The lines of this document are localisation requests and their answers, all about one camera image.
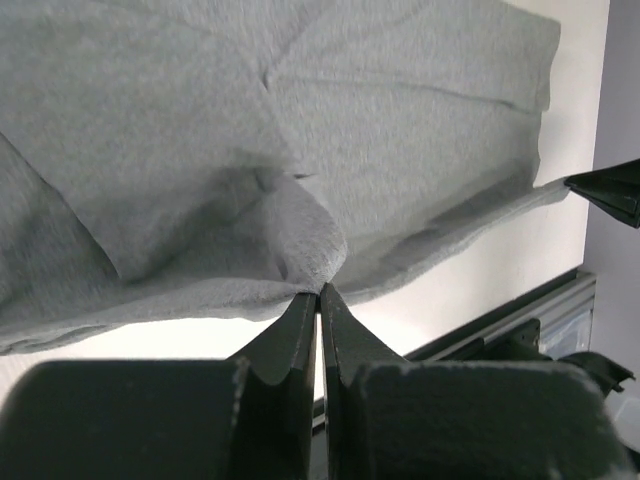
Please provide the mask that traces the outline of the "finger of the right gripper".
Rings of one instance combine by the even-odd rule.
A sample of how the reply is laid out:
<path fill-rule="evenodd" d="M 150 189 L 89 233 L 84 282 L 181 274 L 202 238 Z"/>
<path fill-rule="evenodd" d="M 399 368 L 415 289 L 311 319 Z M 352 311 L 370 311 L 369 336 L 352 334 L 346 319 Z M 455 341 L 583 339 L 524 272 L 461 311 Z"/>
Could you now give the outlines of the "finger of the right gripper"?
<path fill-rule="evenodd" d="M 569 190 L 634 229 L 639 228 L 640 160 L 575 174 L 564 180 Z"/>

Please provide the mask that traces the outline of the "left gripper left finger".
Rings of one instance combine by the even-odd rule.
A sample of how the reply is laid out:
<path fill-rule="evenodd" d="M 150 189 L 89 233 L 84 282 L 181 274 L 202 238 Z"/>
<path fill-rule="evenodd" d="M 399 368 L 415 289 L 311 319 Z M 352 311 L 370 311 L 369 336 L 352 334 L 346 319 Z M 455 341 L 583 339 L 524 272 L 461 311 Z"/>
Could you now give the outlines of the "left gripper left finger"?
<path fill-rule="evenodd" d="M 217 360 L 49 361 L 1 411 L 5 479 L 304 479 L 313 294 Z"/>

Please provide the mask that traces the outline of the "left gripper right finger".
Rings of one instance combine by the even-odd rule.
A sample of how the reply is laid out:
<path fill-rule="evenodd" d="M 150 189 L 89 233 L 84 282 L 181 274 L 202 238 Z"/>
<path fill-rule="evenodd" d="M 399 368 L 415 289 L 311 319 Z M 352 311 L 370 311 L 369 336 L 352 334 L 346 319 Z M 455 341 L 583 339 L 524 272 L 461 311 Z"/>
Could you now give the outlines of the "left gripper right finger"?
<path fill-rule="evenodd" d="M 514 339 L 411 362 L 332 285 L 319 297 L 332 479 L 631 479 L 635 454 L 581 368 Z"/>

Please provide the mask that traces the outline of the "grey t shirt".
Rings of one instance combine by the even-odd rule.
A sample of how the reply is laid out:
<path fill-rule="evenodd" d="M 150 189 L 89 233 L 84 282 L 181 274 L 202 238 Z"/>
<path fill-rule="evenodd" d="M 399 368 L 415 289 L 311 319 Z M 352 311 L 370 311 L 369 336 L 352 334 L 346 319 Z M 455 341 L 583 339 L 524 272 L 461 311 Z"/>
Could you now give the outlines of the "grey t shirt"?
<path fill-rule="evenodd" d="M 502 1 L 5 1 L 1 351 L 394 291 L 536 187 L 560 24 Z"/>

